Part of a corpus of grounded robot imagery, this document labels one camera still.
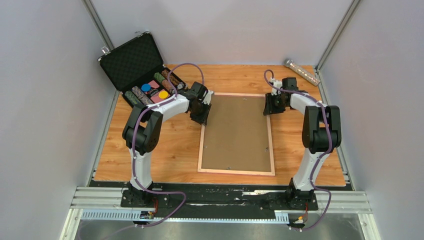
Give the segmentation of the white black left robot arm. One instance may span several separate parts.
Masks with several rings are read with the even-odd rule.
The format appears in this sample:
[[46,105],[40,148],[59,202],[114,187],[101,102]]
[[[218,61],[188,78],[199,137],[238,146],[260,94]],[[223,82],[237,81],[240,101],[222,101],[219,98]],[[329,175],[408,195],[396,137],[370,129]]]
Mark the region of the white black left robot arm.
[[130,190],[135,191],[133,198],[140,206],[149,206],[153,194],[161,194],[151,188],[151,158],[158,145],[163,123],[176,115],[189,113],[192,121],[207,125],[213,94],[214,91],[195,82],[190,89],[179,90],[158,103],[138,103],[132,108],[122,138],[131,156]]

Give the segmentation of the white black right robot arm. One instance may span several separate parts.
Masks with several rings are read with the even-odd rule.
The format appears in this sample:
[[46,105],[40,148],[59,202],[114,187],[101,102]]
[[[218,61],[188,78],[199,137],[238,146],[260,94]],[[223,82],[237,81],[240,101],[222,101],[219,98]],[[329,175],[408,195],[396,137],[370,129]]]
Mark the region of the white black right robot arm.
[[303,115],[301,140],[304,154],[297,173],[291,178],[285,201],[292,209],[312,202],[316,178],[328,155],[339,147],[342,140],[340,108],[326,105],[305,91],[300,91],[296,78],[276,80],[267,78],[272,88],[265,95],[263,115],[283,113],[286,108]]

